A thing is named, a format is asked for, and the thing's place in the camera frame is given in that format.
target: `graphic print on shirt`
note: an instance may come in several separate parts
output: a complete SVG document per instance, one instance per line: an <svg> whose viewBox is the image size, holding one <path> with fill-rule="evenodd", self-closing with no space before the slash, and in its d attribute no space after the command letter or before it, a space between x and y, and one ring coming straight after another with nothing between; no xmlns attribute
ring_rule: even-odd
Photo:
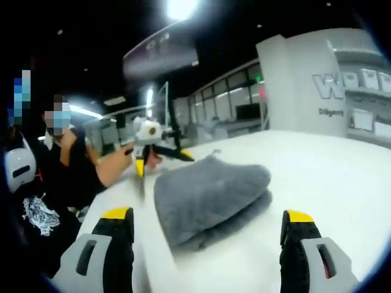
<svg viewBox="0 0 391 293"><path fill-rule="evenodd" d="M60 225L58 213L48 209L40 198L25 198L23 206L25 214L22 218L24 220L28 218L33 226L39 228L41 235L49 236L53 228Z"/></svg>

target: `white table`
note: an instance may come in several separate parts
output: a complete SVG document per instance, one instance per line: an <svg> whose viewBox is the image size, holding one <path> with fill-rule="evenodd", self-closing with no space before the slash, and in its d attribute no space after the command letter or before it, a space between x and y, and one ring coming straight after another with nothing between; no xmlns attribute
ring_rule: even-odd
<svg viewBox="0 0 391 293"><path fill-rule="evenodd" d="M310 214L321 234L331 237L351 258L359 280L385 249L391 231L390 150L355 140L282 131L258 132L190 150L196 159L221 150L217 157L224 161L266 166L272 173L273 201L242 230L206 250L171 251L153 200L160 171L145 177L143 193L131 169L96 197L80 233L91 232L108 209L135 209L140 253L134 274L139 274L142 283L135 292L145 292L146 273L153 292L279 292L279 237L286 209ZM165 160L162 167L186 164Z"/></svg>

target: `person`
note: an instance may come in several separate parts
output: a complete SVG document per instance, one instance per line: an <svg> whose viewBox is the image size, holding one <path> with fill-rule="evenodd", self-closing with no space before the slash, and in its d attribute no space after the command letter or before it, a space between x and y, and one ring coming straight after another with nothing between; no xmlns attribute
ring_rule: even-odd
<svg viewBox="0 0 391 293"><path fill-rule="evenodd" d="M69 124L70 109L64 96L54 95L41 105L46 124L44 144L49 160L57 164L59 172L52 182L57 185L63 204L81 210L91 204L96 194L112 186L131 165L133 143L98 161L85 131ZM161 157L152 153L147 165L155 168L161 161Z"/></svg>

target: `desk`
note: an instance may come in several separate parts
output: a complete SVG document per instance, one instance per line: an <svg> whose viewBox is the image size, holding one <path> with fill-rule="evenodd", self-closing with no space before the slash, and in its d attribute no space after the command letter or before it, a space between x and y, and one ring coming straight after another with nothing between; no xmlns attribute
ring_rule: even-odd
<svg viewBox="0 0 391 293"><path fill-rule="evenodd" d="M279 237L285 209L310 214L321 234L331 237L351 258L359 280L385 249L391 232L390 150L355 140L283 131L257 132L190 150L196 159L220 150L216 156L224 161L266 166L272 173L273 201L242 230L206 250L171 250L153 200L153 186L161 171L144 178L141 192L130 169L118 184L96 197L80 233L90 232L105 210L134 207L135 237L143 251L136 257L142 259L142 276L147 272L153 292L279 292ZM161 168L186 164L165 160Z"/></svg>

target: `folded towel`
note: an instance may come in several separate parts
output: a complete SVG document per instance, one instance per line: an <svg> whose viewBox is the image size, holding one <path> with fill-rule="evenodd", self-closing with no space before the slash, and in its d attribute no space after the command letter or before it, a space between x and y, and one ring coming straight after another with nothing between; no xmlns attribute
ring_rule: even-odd
<svg viewBox="0 0 391 293"><path fill-rule="evenodd" d="M155 206L168 243L183 244L232 218L267 194L270 180L264 166L214 156L163 174L155 183Z"/></svg>

